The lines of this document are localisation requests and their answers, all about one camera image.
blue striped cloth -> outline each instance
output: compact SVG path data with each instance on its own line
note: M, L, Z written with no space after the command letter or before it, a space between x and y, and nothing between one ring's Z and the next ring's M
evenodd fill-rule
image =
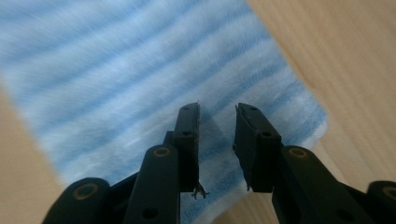
M255 105L284 144L311 148L326 115L243 0L3 0L0 77L68 185L137 172L200 102L200 182L181 222L207 223L246 194L232 151L234 106Z

wooden table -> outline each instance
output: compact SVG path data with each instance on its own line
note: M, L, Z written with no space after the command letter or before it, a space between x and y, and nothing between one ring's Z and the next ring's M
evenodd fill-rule
M359 190L396 181L396 1L249 3L329 114L322 162ZM61 187L3 92L0 116L0 223L40 223ZM251 193L215 223L277 223L271 196Z

black plastic part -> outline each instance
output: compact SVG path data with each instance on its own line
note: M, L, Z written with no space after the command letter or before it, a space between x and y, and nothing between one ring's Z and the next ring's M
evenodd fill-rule
M375 181L367 190L377 223L396 223L396 183Z
M301 212L294 201L289 186L283 178L276 181L272 197L273 207L276 211L276 216L281 224L299 223L301 220Z
M374 223L344 186L311 151L303 147L283 147L280 173L289 187L300 220L286 223ZM285 192L276 190L276 197ZM288 200L281 202L287 206Z
M164 145L173 145L173 133L172 131L166 132L165 138L163 139Z
M178 150L180 164L180 192L193 192L199 181L199 114L198 103L182 106L173 131L172 145Z
M179 223L179 195L177 149L152 147L143 159L122 223Z
M134 190L134 183L136 182L137 175L138 173L130 175L119 183L111 186L108 196L108 208L110 213L105 218L105 223L116 224L123 221L129 199Z
M49 210L44 224L103 223L108 183L99 178L85 178L70 185Z
M247 187L255 192L272 192L276 179L276 158L281 136L252 105L236 108L234 151L244 172Z

striped towel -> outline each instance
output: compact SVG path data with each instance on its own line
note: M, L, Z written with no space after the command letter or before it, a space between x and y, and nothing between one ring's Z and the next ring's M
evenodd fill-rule
M243 0L3 0L0 77L61 181L115 184L200 102L200 182L181 222L207 223L246 194L234 106L257 106L285 145L311 148L326 115Z

wooden surface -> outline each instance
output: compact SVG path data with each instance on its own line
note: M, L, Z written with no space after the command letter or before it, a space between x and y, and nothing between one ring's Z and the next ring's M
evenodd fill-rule
M356 189L396 181L396 1L249 3L328 111L322 162ZM35 148L0 92L0 223L39 223L61 192ZM249 194L215 223L277 223L270 200Z

